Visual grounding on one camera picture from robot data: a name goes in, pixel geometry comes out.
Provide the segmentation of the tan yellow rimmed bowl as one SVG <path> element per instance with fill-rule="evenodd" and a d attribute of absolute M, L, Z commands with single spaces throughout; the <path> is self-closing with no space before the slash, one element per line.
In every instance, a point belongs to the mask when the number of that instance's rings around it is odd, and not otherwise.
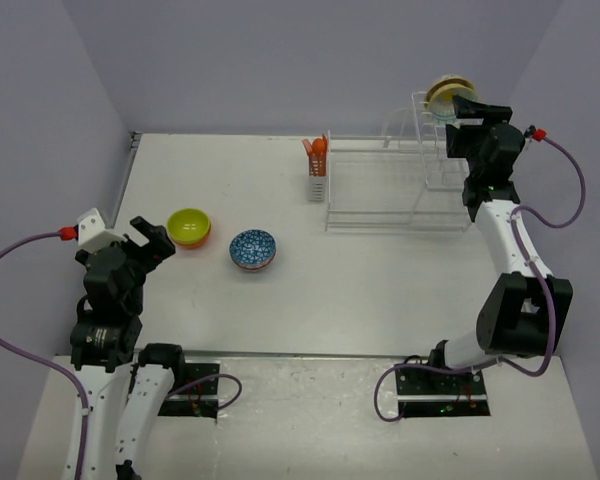
<path fill-rule="evenodd" d="M 473 87 L 456 81 L 432 87 L 425 96 L 426 109 L 438 124 L 457 122 L 453 103 L 455 96 L 471 101 L 478 100 L 478 95 Z"/>

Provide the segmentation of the orange plastic bowl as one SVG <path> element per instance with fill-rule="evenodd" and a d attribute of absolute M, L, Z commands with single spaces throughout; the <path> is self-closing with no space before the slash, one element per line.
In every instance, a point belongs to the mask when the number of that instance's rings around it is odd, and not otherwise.
<path fill-rule="evenodd" d="M 209 227 L 207 229 L 207 231 L 205 232 L 205 234 L 196 241 L 191 241 L 191 242 L 180 241 L 180 240 L 177 240 L 175 237 L 172 237 L 171 240 L 174 242 L 175 245 L 177 245 L 180 248 L 196 249 L 196 248 L 200 248 L 205 245 L 205 243 L 207 242 L 207 240 L 211 234 L 211 231 L 212 231 L 212 227 Z"/>

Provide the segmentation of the lime green plastic bowl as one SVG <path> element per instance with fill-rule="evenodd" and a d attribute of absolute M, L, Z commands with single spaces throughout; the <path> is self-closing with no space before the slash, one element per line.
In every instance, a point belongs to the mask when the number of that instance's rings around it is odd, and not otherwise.
<path fill-rule="evenodd" d="M 196 241 L 211 227 L 209 216 L 202 210 L 185 208 L 174 212 L 167 221 L 170 237 L 180 241 Z"/>

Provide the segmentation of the white red patterned bowl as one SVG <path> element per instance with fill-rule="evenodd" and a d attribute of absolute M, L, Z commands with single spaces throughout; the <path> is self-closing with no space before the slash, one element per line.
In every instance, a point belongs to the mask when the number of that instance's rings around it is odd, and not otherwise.
<path fill-rule="evenodd" d="M 229 244 L 231 260 L 246 264 L 258 264 L 275 257 L 277 245 L 267 231 L 250 229 L 236 235 Z"/>

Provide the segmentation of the orange patterned ceramic bowl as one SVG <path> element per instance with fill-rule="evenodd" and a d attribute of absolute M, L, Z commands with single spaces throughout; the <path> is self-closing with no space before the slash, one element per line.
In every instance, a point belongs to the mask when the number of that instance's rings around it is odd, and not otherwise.
<path fill-rule="evenodd" d="M 268 260 L 262 262 L 262 263 L 258 263 L 258 264 L 246 264 L 246 263 L 241 263 L 241 262 L 236 262 L 234 261 L 234 264 L 241 270 L 244 272 L 259 272 L 261 270 L 264 270 L 265 268 L 267 268 L 272 261 L 274 260 L 273 257 L 269 258 Z"/>

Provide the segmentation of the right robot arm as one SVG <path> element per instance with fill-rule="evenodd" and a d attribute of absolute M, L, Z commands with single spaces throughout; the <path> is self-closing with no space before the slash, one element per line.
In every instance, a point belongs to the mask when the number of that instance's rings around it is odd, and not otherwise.
<path fill-rule="evenodd" d="M 523 221 L 529 213 L 544 226 L 566 228 L 577 220 L 555 223 L 522 204 L 511 179 L 513 167 L 530 141 L 546 143 L 575 159 L 535 126 L 521 131 L 511 125 L 511 108 L 482 104 L 455 95 L 458 125 L 446 127 L 446 154 L 463 159 L 469 172 L 462 201 L 482 234 L 498 275 L 477 315 L 475 329 L 435 349 L 438 361 L 426 368 L 428 385 L 447 393 L 462 373 L 505 363 L 530 376 L 547 370 L 573 298 L 567 279 L 554 275 L 541 259 Z"/>

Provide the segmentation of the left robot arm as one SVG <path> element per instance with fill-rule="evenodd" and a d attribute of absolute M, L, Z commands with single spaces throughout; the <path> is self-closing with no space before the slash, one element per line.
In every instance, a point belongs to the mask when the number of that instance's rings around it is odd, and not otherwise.
<path fill-rule="evenodd" d="M 176 252 L 167 231 L 137 216 L 138 245 L 106 226 L 91 209 L 77 220 L 84 296 L 70 334 L 70 371 L 80 388 L 75 404 L 66 479 L 138 479 L 141 457 L 168 393 L 188 379 L 183 350 L 174 344 L 135 349 L 142 329 L 147 275 Z"/>

